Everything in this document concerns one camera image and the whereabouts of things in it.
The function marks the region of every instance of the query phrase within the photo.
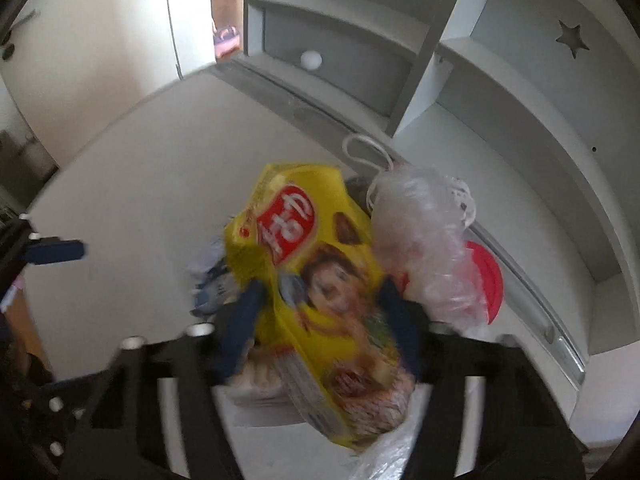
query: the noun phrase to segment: drawer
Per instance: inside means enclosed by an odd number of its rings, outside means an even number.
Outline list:
[[[411,69],[410,63],[357,31],[328,28],[284,9],[267,9],[264,51],[300,67],[300,55],[316,50],[321,67],[312,72],[383,116],[389,116]]]

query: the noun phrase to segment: red logo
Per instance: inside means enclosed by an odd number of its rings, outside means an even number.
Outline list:
[[[277,266],[309,238],[316,212],[303,189],[287,184],[255,222],[258,242],[269,249],[271,261]]]

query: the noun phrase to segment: cartoon character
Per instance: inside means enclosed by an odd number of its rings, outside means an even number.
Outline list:
[[[321,244],[300,276],[306,286],[308,306],[331,318],[334,325],[314,323],[302,309],[298,311],[300,323],[307,330],[350,337],[356,342],[359,352],[352,372],[362,376],[358,388],[367,383],[372,388],[391,386],[396,376],[398,352],[382,313],[374,306],[362,272],[340,249]]]

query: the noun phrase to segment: yellow plastic bag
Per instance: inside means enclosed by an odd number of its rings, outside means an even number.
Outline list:
[[[305,419],[331,441],[361,449],[402,420],[414,379],[375,305],[383,275],[369,218],[337,168],[267,166],[247,209],[225,229],[241,286],[270,284],[257,338]]]

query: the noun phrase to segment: white screw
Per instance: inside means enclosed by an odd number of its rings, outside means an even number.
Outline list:
[[[197,323],[187,327],[186,333],[190,337],[202,337],[213,333],[214,328],[211,323]]]
[[[49,446],[49,451],[53,456],[61,456],[65,452],[65,449],[59,442],[52,442]]]
[[[49,409],[52,412],[57,413],[64,407],[65,403],[62,402],[62,399],[60,399],[60,397],[52,397],[51,399],[49,399]]]
[[[120,348],[123,350],[137,350],[142,348],[146,343],[145,338],[135,335],[133,337],[127,337],[120,343]]]

